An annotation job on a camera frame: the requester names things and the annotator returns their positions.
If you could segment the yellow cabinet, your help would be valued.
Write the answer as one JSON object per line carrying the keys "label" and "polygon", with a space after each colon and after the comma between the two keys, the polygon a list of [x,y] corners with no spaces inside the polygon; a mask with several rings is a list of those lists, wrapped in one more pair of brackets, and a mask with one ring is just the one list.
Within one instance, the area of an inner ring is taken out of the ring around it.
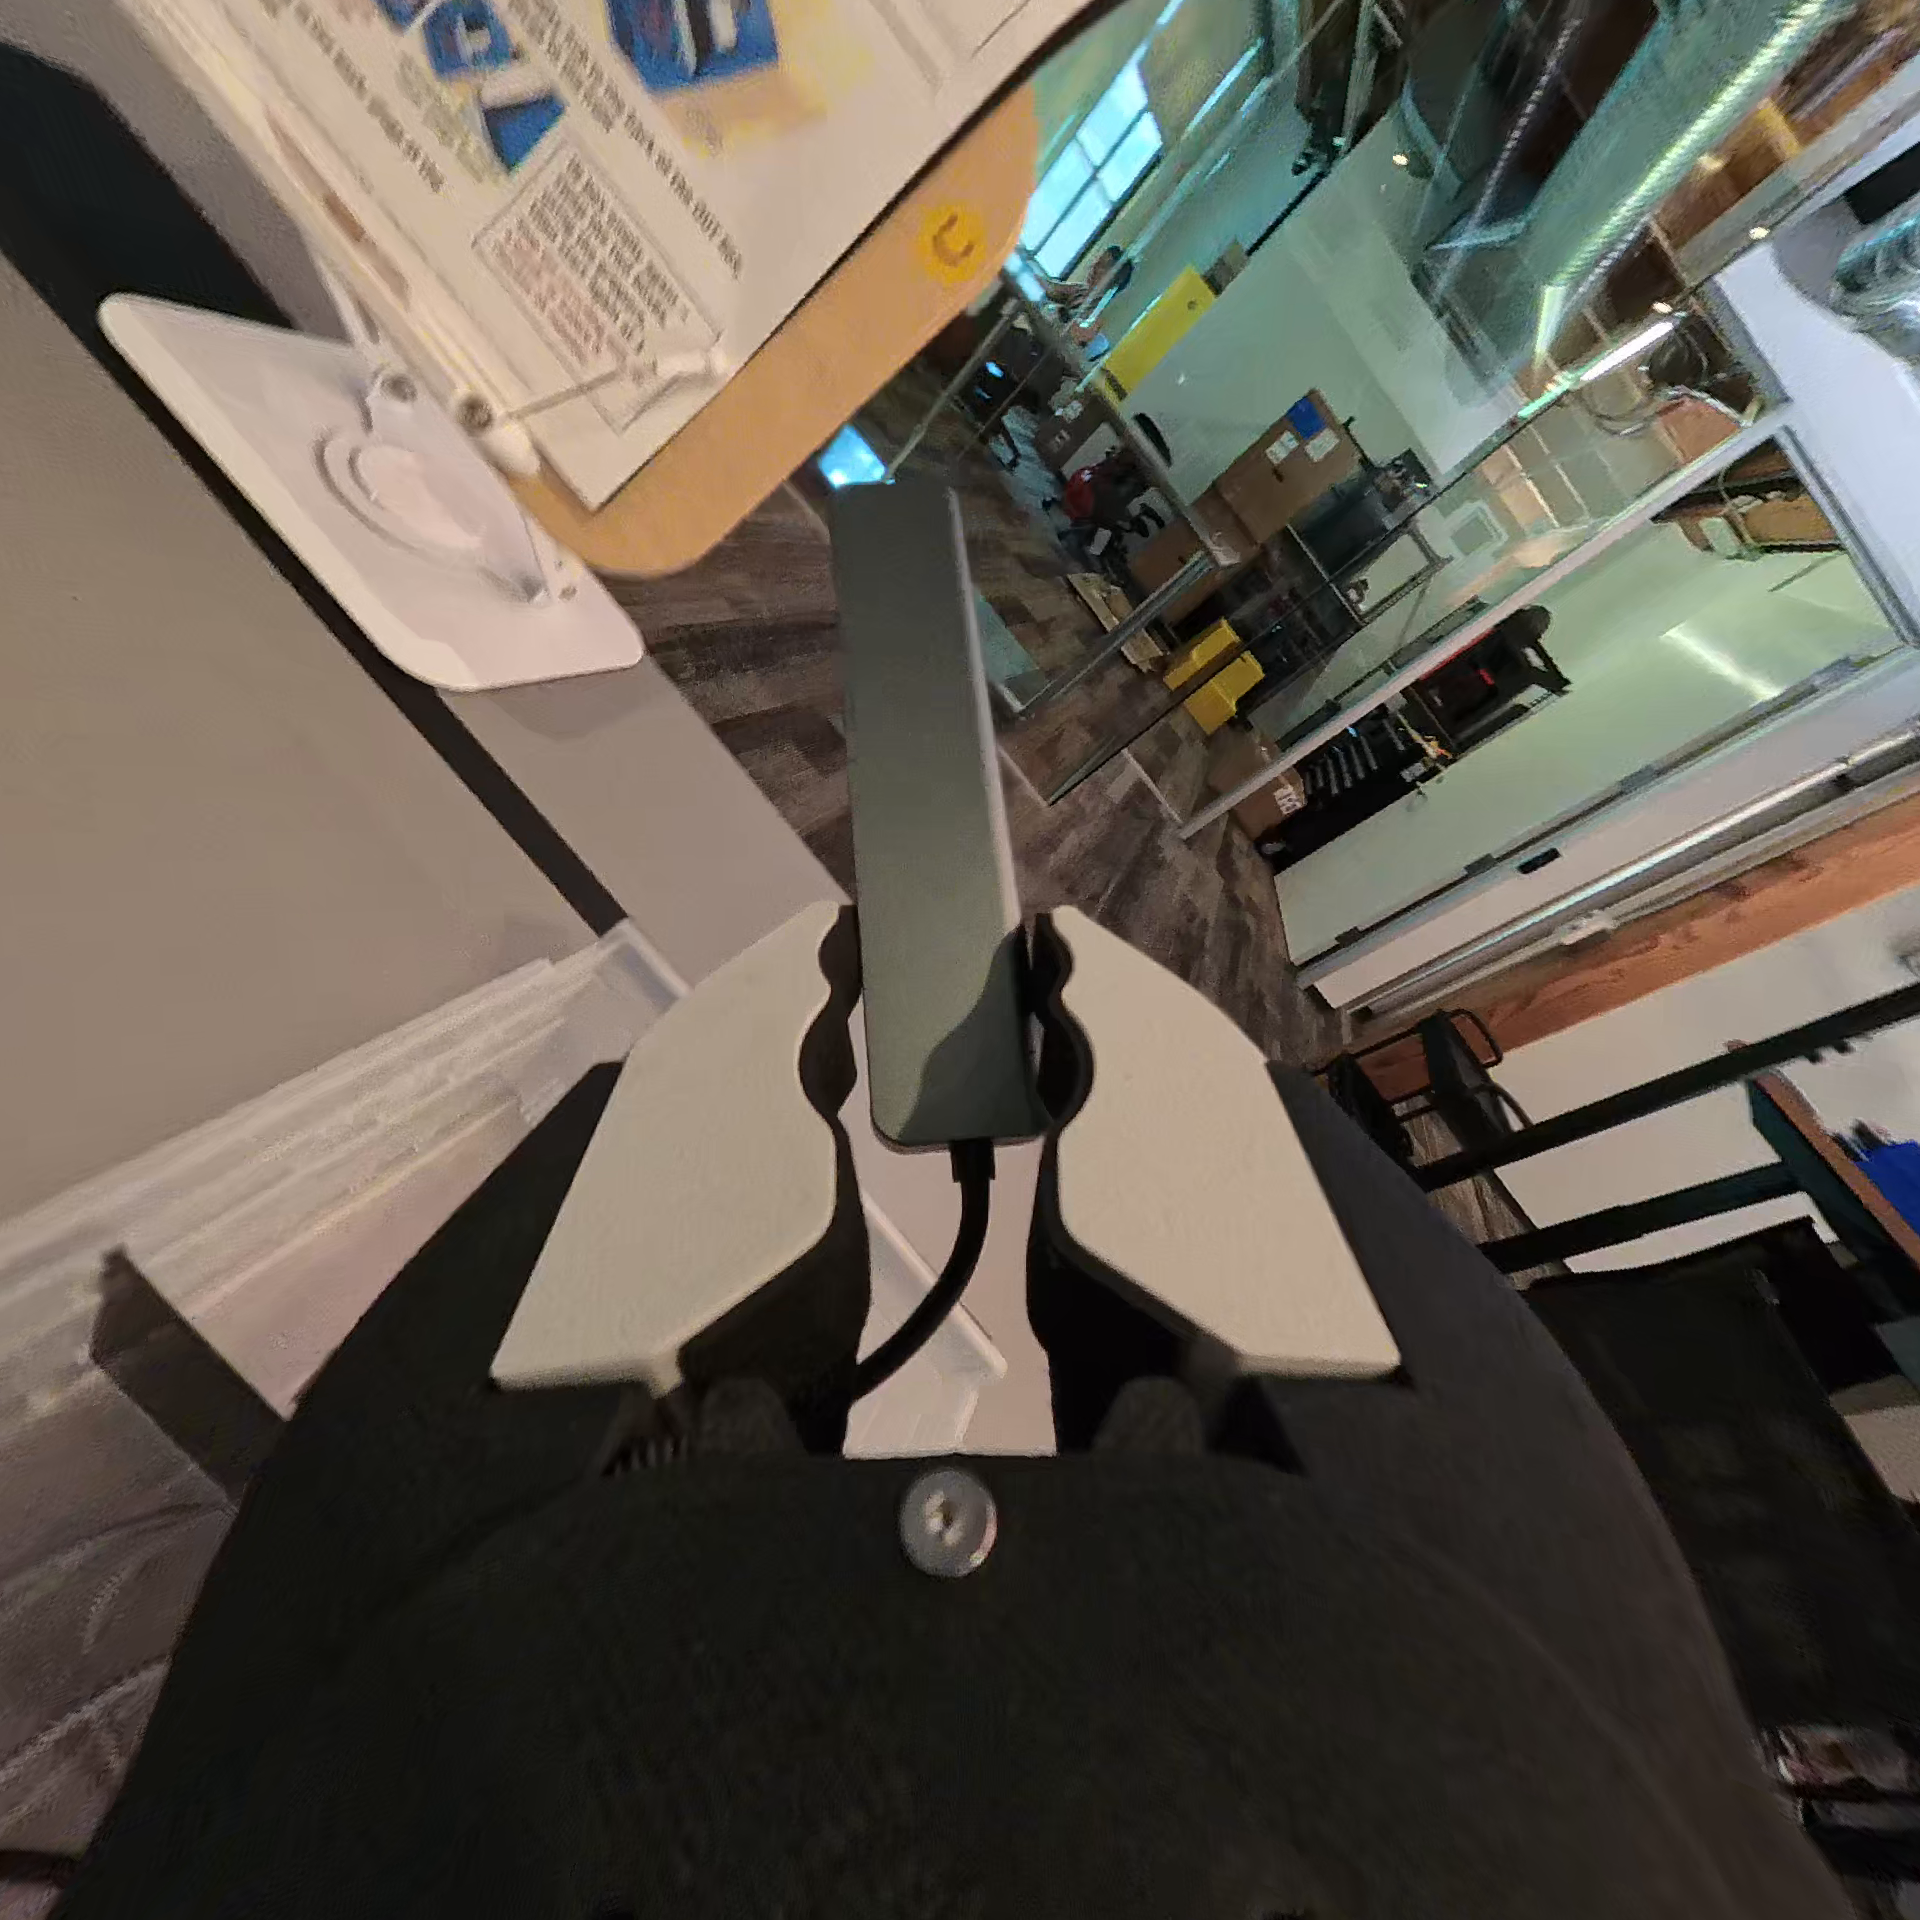
{"label": "yellow cabinet", "polygon": [[1205,320],[1212,305],[1213,286],[1205,273],[1195,267],[1178,272],[1100,359],[1098,380],[1107,402],[1126,402],[1189,330]]}

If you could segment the white charging pad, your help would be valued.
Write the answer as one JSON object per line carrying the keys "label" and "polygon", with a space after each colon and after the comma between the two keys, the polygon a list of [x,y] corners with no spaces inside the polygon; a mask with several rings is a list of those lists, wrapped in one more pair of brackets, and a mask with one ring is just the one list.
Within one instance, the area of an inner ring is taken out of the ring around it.
{"label": "white charging pad", "polygon": [[639,662],[629,615],[413,375],[357,343],[130,294],[96,322],[405,675],[499,693]]}

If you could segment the clear plastic bin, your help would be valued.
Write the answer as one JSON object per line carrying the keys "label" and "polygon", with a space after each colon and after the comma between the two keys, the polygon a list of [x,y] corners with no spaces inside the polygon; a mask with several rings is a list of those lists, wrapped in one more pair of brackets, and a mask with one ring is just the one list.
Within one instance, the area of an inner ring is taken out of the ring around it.
{"label": "clear plastic bin", "polygon": [[4,1223],[4,1448],[108,1394],[130,1257],[275,1415],[480,1179],[689,994],[634,925],[528,963]]}

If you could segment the black shelving rack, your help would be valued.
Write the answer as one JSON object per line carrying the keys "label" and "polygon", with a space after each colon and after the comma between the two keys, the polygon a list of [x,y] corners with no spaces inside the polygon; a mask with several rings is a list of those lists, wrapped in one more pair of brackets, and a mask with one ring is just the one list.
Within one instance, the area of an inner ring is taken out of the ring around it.
{"label": "black shelving rack", "polygon": [[1306,755],[1288,770],[1302,803],[1275,828],[1258,837],[1270,872],[1284,874],[1384,807],[1415,798],[1540,701],[1564,697],[1571,679],[1543,642],[1550,619],[1543,604],[1501,617],[1384,707]]}

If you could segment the dark grey usb hub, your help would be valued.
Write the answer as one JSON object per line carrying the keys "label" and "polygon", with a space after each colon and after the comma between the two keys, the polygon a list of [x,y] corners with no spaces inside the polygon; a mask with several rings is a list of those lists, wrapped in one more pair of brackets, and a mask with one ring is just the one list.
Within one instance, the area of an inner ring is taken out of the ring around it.
{"label": "dark grey usb hub", "polygon": [[868,1115],[895,1148],[1042,1134],[1025,937],[957,495],[829,506]]}

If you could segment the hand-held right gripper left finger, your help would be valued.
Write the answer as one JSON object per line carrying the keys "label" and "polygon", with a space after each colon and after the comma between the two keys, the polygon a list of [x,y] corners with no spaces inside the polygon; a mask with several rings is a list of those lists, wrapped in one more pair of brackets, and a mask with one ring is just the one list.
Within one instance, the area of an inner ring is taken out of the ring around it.
{"label": "hand-held right gripper left finger", "polygon": [[493,1351],[501,1392],[766,1388],[840,1457],[871,1314],[843,1111],[854,911],[815,900],[693,986],[624,1057]]}

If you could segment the yellow bin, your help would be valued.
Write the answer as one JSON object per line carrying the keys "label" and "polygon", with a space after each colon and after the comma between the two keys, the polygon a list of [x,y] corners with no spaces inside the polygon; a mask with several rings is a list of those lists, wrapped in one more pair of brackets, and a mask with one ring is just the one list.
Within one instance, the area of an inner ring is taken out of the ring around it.
{"label": "yellow bin", "polygon": [[1183,697],[1185,714],[1205,739],[1233,722],[1261,684],[1263,662],[1226,617],[1209,625],[1161,673],[1161,685]]}

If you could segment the black room divider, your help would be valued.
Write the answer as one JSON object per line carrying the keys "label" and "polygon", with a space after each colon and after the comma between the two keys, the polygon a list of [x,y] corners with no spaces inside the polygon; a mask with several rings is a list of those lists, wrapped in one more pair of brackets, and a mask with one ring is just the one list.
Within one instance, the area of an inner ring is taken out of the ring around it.
{"label": "black room divider", "polygon": [[1889,1369],[1805,1218],[1528,1303],[1659,1503],[1763,1732],[1915,1732],[1915,1518],[1835,1406]]}

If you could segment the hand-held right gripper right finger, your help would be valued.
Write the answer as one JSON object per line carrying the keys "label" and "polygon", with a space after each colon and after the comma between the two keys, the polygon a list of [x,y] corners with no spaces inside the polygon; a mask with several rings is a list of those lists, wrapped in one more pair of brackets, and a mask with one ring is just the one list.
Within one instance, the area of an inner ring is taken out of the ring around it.
{"label": "hand-held right gripper right finger", "polygon": [[1035,920],[1030,990],[1055,1448],[1095,1449],[1138,1382],[1226,1448],[1261,1448],[1270,1382],[1392,1382],[1399,1346],[1261,1046],[1076,907]]}

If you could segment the black metal bench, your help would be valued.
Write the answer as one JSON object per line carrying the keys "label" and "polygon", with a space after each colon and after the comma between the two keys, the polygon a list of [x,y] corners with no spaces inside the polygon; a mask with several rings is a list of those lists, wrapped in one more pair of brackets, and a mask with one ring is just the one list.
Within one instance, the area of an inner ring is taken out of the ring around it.
{"label": "black metal bench", "polygon": [[1768,1146],[1768,1161],[1743,1165],[1712,1182],[1673,1190],[1631,1206],[1585,1212],[1546,1229],[1491,1236],[1478,1252],[1507,1278],[1533,1275],[1649,1233],[1691,1229],[1708,1218],[1803,1196],[1838,1220],[1838,1236],[1859,1257],[1897,1257],[1915,1265],[1915,1229],[1870,1179],[1849,1142],[1825,1131],[1787,1064],[1819,1064],[1849,1055],[1855,1041],[1915,1019],[1915,986],[1851,1004],[1831,1014],[1791,1025],[1763,1041],[1745,1041],[1718,1057],[1673,1069],[1646,1083],[1615,1090],[1546,1120],[1526,1120],[1522,1107],[1494,1083],[1494,1050],[1482,1062],[1457,1032],[1466,1014],[1433,1014],[1418,1035],[1425,1048],[1425,1079],[1403,1095],[1384,1095],[1368,1073],[1368,1057],[1386,1041],[1339,1050],[1318,1069],[1335,1103],[1372,1138],[1399,1160],[1415,1182],[1437,1196],[1477,1182],[1501,1165],[1517,1165],[1618,1128],[1695,1103],[1715,1090],[1740,1087],[1752,1134]]}

